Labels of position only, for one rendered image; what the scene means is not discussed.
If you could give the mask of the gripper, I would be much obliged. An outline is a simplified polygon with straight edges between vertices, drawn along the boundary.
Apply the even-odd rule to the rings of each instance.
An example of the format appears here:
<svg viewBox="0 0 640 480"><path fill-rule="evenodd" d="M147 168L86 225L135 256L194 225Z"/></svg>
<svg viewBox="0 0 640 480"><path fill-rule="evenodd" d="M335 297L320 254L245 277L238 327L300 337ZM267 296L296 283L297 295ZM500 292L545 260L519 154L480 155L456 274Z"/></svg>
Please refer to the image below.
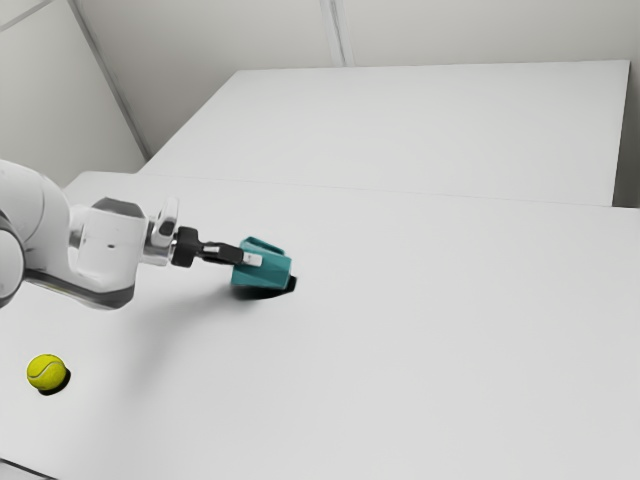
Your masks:
<svg viewBox="0 0 640 480"><path fill-rule="evenodd" d="M181 226L175 236L175 245L171 256L171 264L182 268L190 268L195 258L209 263L221 265L246 265L260 267L262 256L249 253L239 247L220 242L202 243L195 228Z"/></svg>

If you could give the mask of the teal faceted mug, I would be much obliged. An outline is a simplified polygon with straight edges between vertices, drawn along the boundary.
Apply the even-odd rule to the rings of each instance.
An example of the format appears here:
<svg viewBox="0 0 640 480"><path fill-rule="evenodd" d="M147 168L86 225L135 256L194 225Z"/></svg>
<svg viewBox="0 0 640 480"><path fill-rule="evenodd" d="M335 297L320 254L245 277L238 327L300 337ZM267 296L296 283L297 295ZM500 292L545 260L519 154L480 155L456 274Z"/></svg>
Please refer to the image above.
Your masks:
<svg viewBox="0 0 640 480"><path fill-rule="evenodd" d="M284 291L291 276L292 259L284 250L256 237L240 242L243 262L235 265L231 285Z"/></svg>

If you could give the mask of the yellow tennis ball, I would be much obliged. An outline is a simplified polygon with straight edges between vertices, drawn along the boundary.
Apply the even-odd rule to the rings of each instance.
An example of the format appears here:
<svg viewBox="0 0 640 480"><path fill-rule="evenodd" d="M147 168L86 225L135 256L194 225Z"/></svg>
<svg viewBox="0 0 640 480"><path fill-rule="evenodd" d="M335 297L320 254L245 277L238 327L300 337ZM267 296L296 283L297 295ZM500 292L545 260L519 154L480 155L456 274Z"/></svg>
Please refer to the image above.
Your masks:
<svg viewBox="0 0 640 480"><path fill-rule="evenodd" d="M55 390L64 383L67 369L63 361L52 354L34 357L26 370L27 380L39 391Z"/></svg>

